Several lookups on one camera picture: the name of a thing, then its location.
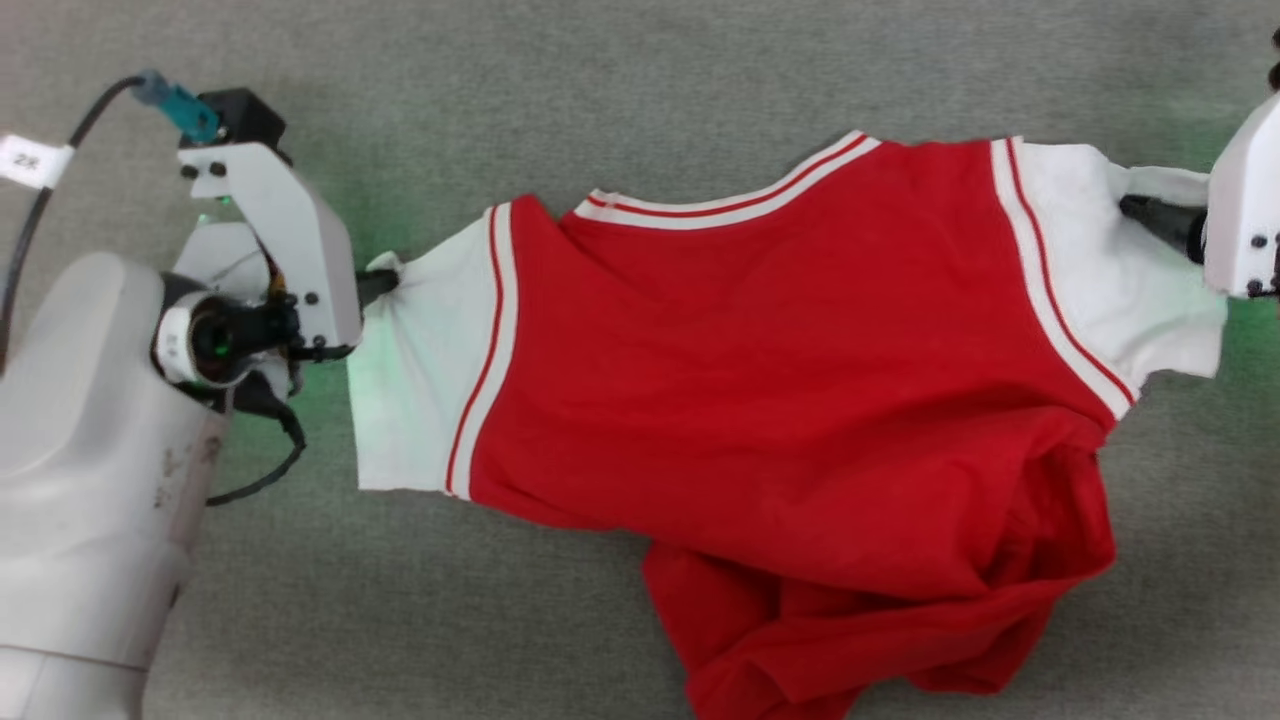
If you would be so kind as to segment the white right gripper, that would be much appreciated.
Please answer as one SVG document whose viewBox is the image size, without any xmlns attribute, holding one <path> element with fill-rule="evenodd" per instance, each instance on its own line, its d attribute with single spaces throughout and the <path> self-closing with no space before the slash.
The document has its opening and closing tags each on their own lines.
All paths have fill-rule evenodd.
<svg viewBox="0 0 1280 720">
<path fill-rule="evenodd" d="M 1124 217 L 1196 265 L 1204 281 L 1235 299 L 1277 292 L 1279 96 L 1256 108 L 1210 172 L 1208 206 L 1129 193 Z"/>
</svg>

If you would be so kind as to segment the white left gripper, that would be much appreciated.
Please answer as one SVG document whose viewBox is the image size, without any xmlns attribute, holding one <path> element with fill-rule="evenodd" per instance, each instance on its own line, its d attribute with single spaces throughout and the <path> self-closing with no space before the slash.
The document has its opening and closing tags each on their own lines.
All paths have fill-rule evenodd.
<svg viewBox="0 0 1280 720">
<path fill-rule="evenodd" d="M 349 233 L 326 201 L 273 149 L 228 143 L 180 149 L 179 164 L 198 174 L 193 199 L 229 197 L 296 297 L 308 348 L 355 347 L 361 307 L 394 292 L 394 268 L 357 272 Z"/>
</svg>

